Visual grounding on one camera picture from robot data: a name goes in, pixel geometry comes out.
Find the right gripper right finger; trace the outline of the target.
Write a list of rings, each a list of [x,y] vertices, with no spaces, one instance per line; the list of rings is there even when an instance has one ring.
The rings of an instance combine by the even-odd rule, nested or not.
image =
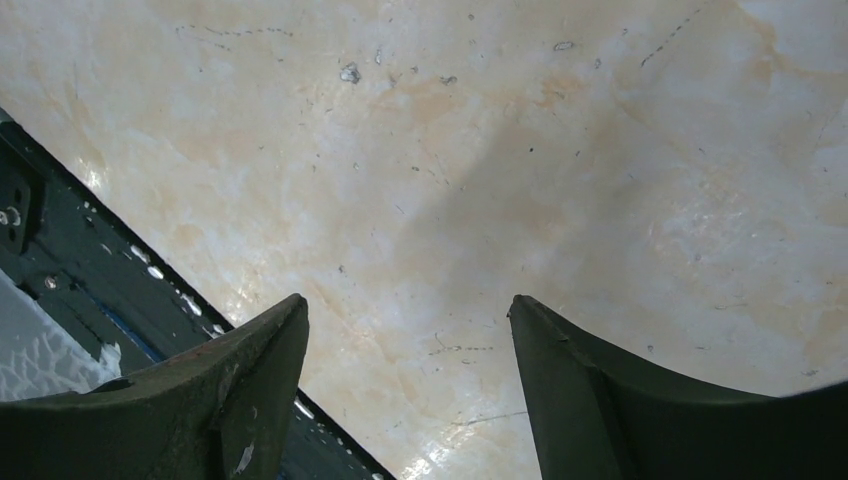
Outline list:
[[[843,479],[847,386],[722,387],[597,337],[536,299],[509,310],[546,479]]]

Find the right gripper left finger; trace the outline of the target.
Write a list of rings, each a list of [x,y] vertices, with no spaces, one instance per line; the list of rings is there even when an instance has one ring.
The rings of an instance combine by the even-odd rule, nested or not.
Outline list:
[[[309,336],[293,294],[85,393],[1,406],[5,479],[274,479]]]

